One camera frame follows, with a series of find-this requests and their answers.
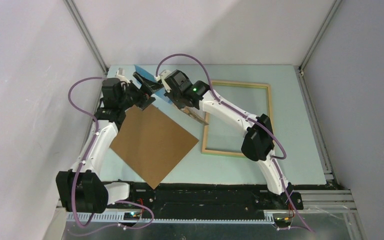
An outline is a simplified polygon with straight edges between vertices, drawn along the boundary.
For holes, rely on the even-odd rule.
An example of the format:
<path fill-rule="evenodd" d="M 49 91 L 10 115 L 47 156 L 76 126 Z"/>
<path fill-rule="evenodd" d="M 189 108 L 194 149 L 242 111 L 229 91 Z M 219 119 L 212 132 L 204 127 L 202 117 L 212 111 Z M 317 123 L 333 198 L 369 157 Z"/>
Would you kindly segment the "wooden picture frame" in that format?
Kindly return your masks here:
<path fill-rule="evenodd" d="M 201 152 L 216 156 L 244 158 L 241 148 L 247 128 L 254 125 L 253 119 L 262 114 L 273 117 L 272 91 L 268 83 L 254 83 L 228 80 L 213 80 L 217 97 L 237 111 L 231 110 L 215 100 L 206 108 Z"/>

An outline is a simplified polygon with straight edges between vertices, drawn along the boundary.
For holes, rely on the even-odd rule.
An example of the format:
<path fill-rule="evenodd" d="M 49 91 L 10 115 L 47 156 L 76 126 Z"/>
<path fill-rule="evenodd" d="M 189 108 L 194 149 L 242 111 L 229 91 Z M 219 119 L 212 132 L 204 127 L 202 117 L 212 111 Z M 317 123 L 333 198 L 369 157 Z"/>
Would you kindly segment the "beach landscape photo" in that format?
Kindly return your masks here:
<path fill-rule="evenodd" d="M 200 109 L 199 102 L 203 99 L 204 94 L 210 90 L 208 84 L 200 80 L 192 83 L 189 77 L 180 70 L 163 70 L 160 74 L 153 75 L 139 65 L 134 67 L 133 76 L 143 86 L 148 85 L 152 94 L 173 105 L 198 123 L 204 126 L 209 124 L 196 112 Z"/>

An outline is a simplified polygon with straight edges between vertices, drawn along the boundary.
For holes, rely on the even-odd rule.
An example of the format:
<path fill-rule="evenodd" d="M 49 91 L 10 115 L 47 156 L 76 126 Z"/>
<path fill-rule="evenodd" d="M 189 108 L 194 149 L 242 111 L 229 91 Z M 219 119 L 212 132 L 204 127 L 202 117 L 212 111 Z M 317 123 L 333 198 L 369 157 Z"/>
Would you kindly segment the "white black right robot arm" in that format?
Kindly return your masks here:
<path fill-rule="evenodd" d="M 287 154 L 280 145 L 283 155 L 275 155 L 275 145 L 279 145 L 280 141 L 274 136 L 269 116 L 255 115 L 237 107 L 214 89 L 211 79 L 193 83 L 180 70 L 164 70 L 154 78 L 163 85 L 164 96 L 178 109 L 190 107 L 202 110 L 239 131 L 243 137 L 240 150 L 246 158 L 256 162 L 263 173 L 267 188 L 272 193 L 271 204 L 277 209 L 284 209 L 290 204 L 293 187 L 278 163 Z"/>

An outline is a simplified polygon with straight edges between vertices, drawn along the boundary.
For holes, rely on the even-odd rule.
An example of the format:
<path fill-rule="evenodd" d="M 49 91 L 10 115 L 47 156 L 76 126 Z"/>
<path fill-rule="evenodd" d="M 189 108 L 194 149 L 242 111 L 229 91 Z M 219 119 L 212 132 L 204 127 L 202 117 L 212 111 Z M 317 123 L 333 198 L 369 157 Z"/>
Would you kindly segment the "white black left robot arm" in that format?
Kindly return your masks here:
<path fill-rule="evenodd" d="M 101 214 L 107 206 L 119 201 L 125 208 L 133 208 L 138 194 L 128 183 L 115 181 L 104 184 L 100 179 L 105 155 L 119 133 L 131 107 L 146 109 L 154 101 L 154 94 L 163 84 L 134 72 L 139 86 L 123 75 L 100 78 L 101 98 L 94 113 L 76 106 L 75 109 L 92 118 L 92 127 L 77 161 L 69 170 L 59 171 L 56 185 L 62 206 L 71 213 Z"/>

